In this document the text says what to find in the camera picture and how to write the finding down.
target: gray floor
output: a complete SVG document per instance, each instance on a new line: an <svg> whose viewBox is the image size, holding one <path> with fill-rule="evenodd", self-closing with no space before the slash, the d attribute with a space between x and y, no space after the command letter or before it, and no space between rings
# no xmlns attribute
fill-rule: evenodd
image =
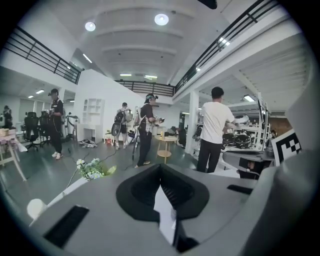
<svg viewBox="0 0 320 256"><path fill-rule="evenodd" d="M156 157L158 143L158 140L152 139L151 149L148 154L148 160L152 164L162 164L165 162L163 157ZM134 167L138 161L139 150L135 154L133 162L132 151L133 145L130 145L126 149L121 148L104 163L109 168L116 165L117 171L123 172L130 164ZM167 164L176 164L181 167L196 169L197 161L189 154L185 154L185 151L181 147L171 144L170 151L172 156L167 158ZM62 144L64 157L61 160L55 160L51 156L53 152L53 147L45 145L44 148L39 148L38 152L31 148L29 152L19 153L20 167L27 181L22 181L13 162L5 164L4 168L0 166L0 178L4 189L4 198L7 199L8 205L12 208L13 212L26 224L32 221L27 215L26 210L30 200L39 198L48 204L66 188L76 170L76 164L73 162L73 159L75 161L83 159L88 152L89 155L86 157L88 161L91 161L93 158L104 159L115 152L115 147L99 143L96 148L82 148L76 142L69 141ZM76 173L72 179L72 183L80 177L80 174Z"/></svg>

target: ceiling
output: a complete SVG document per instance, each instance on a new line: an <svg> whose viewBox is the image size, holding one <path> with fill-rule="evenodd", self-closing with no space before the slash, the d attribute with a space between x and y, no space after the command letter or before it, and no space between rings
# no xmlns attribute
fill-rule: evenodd
<svg viewBox="0 0 320 256"><path fill-rule="evenodd" d="M258 62L251 63L239 70L239 73L251 83L268 104L271 112L285 112L302 94L306 87L311 69L311 53L306 44L274 53ZM210 101L211 90L219 86L224 90L225 105L244 102L243 97L250 95L257 99L234 75L228 75L211 86L199 91L199 108ZM189 95L177 104L184 112L189 112Z"/></svg>
<svg viewBox="0 0 320 256"><path fill-rule="evenodd" d="M237 0L242 8L254 0ZM79 42L103 73L119 80L174 85L179 70L188 69L219 34L244 10L234 0L218 0L211 10L197 0L51 0L50 10ZM154 18L166 14L169 22L159 26ZM96 24L93 32L85 23Z"/></svg>
<svg viewBox="0 0 320 256"><path fill-rule="evenodd" d="M5 67L0 67L0 94L28 98L33 95L32 100L51 102L48 93L53 89L59 89L50 83L34 79L25 74L15 72ZM36 94L39 90L44 90L41 94Z"/></svg>

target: black t-shirt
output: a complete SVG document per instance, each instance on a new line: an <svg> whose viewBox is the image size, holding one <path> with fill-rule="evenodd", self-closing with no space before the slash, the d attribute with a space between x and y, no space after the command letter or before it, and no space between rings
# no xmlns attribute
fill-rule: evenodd
<svg viewBox="0 0 320 256"><path fill-rule="evenodd" d="M154 117L154 113L152 111L152 106L150 104L145 104L140 111L140 116L141 118L143 118L144 116L146 116L146 118L153 118ZM146 130L146 118L143 118L141 120L141 130L145 131Z"/></svg>
<svg viewBox="0 0 320 256"><path fill-rule="evenodd" d="M52 101L51 104L51 111L53 113L61 113L61 115L64 114L64 104L62 103L62 100L56 99ZM51 122L55 124L56 129L60 129L62 125L61 116L53 115L50 117Z"/></svg>

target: balcony railing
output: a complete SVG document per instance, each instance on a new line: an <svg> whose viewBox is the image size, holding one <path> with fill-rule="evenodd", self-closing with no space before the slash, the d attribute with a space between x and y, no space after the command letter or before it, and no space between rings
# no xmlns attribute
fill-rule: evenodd
<svg viewBox="0 0 320 256"><path fill-rule="evenodd" d="M175 87L171 85L142 81L117 80L116 82L137 94L154 94L169 97L172 97L175 94Z"/></svg>
<svg viewBox="0 0 320 256"><path fill-rule="evenodd" d="M181 89L201 68L214 56L221 52L245 30L259 22L271 10L278 6L274 0L258 0L232 22L201 54L191 68L184 74L176 84L175 91Z"/></svg>
<svg viewBox="0 0 320 256"><path fill-rule="evenodd" d="M81 71L59 57L20 27L16 27L3 47L26 60L77 84Z"/></svg>

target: white sneaker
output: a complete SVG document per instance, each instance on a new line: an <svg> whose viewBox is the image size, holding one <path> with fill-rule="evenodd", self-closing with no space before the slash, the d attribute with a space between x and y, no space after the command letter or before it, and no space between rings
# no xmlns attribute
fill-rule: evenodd
<svg viewBox="0 0 320 256"><path fill-rule="evenodd" d="M59 160L59 159L62 158L63 156L64 156L63 154L57 153L55 160Z"/></svg>

